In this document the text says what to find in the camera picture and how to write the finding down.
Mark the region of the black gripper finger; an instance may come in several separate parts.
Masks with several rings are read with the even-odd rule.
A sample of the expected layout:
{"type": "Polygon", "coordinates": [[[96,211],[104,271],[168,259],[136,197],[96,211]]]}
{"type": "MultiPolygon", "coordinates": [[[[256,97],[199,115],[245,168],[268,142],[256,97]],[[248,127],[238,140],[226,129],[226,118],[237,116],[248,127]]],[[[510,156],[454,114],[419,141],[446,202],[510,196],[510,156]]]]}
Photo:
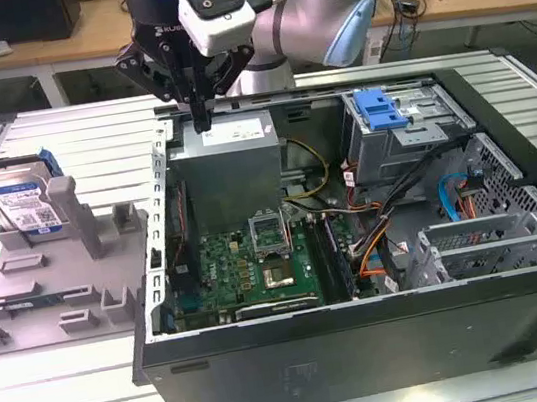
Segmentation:
{"type": "Polygon", "coordinates": [[[216,96],[224,96],[228,92],[253,56],[254,48],[250,44],[236,46],[214,57],[195,55],[194,65],[205,131],[211,128],[216,96]]]}
{"type": "Polygon", "coordinates": [[[132,42],[115,60],[115,68],[159,100],[175,101],[181,111],[190,114],[195,132],[204,132],[201,101],[173,43],[163,39],[156,42],[154,47],[151,57],[136,42],[132,42]]]}

